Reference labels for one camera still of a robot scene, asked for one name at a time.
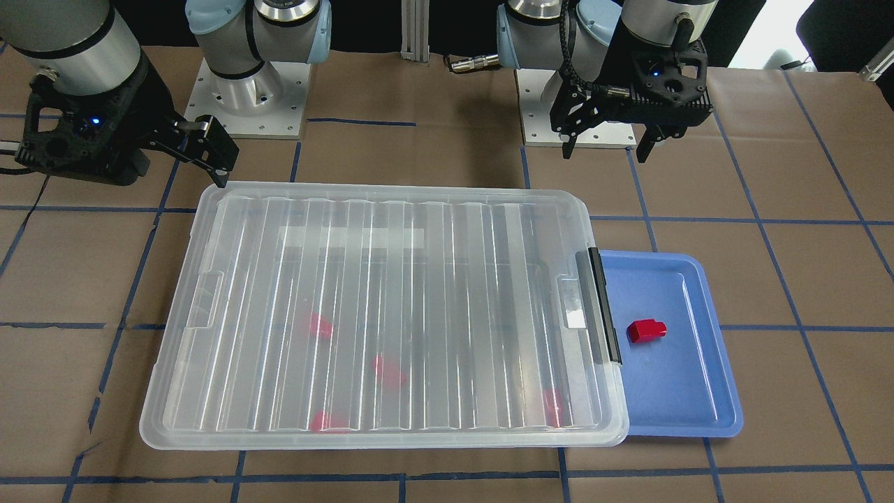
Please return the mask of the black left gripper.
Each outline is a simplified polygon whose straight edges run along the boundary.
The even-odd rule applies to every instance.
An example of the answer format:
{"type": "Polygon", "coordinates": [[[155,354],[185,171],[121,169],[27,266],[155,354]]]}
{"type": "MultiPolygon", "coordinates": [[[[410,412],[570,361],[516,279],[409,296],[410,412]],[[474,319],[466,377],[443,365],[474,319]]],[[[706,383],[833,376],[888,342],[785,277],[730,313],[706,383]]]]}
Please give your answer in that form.
{"type": "Polygon", "coordinates": [[[707,89],[703,39],[686,47],[655,47],[629,35],[606,55],[605,76],[586,80],[571,63],[575,43],[561,41],[562,83],[550,108],[550,128],[562,135],[562,158],[571,159],[584,131],[604,123],[642,124],[636,161],[645,163],[658,143],[680,138],[713,112],[707,89]]]}

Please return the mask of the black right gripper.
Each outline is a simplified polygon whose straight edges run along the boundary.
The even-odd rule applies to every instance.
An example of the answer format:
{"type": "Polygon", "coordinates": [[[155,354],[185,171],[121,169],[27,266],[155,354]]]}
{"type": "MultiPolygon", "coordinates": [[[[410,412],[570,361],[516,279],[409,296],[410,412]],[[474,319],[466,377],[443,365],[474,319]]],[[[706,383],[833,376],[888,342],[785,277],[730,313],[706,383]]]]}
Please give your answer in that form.
{"type": "Polygon", "coordinates": [[[14,159],[31,172],[128,186],[147,174],[144,150],[194,163],[226,188],[239,147],[214,115],[186,121],[148,57],[140,53],[117,88],[86,96],[57,90],[61,74],[43,66],[29,83],[23,138],[14,159]]]}

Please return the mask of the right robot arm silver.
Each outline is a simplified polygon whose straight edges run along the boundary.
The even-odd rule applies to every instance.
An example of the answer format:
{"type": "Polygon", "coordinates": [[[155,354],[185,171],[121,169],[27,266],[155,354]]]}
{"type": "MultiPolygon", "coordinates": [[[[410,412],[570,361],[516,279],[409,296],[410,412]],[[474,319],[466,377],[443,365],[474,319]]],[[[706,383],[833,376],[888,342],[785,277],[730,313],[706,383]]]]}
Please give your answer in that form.
{"type": "Polygon", "coordinates": [[[22,139],[4,141],[6,176],[42,174],[128,186],[146,150],[192,163],[226,187],[239,147],[234,117],[286,99],[275,64],[320,64],[331,48],[329,1],[189,1],[184,13],[226,114],[183,117],[109,1],[3,1],[2,39],[34,68],[22,139]]]}

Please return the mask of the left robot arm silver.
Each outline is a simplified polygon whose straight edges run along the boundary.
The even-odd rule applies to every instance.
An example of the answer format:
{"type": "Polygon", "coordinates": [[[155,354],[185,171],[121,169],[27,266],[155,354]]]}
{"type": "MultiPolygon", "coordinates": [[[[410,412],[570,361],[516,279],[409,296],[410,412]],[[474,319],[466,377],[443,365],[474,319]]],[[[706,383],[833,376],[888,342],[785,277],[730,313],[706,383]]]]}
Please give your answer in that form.
{"type": "Polygon", "coordinates": [[[701,35],[715,1],[504,1],[497,14],[500,64],[552,71],[550,130],[562,156],[605,123],[641,124],[636,159],[680,139],[713,112],[701,35]]]}

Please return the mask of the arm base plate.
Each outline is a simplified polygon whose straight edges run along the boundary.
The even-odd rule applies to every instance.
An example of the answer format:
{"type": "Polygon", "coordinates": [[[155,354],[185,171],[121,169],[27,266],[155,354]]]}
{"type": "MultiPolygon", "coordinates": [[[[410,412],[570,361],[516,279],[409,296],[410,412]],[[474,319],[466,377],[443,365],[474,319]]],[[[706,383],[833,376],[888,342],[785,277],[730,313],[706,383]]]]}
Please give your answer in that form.
{"type": "Polygon", "coordinates": [[[227,80],[199,67],[183,115],[213,115],[233,139],[299,140],[312,66],[274,61],[253,76],[227,80]]]}
{"type": "MultiPolygon", "coordinates": [[[[561,88],[561,76],[550,70],[518,69],[516,82],[525,144],[534,147],[561,147],[561,136],[550,127],[549,117],[561,88]]],[[[576,143],[576,147],[590,149],[631,149],[635,146],[634,129],[632,125],[624,123],[600,124],[578,136],[576,143]]]]}

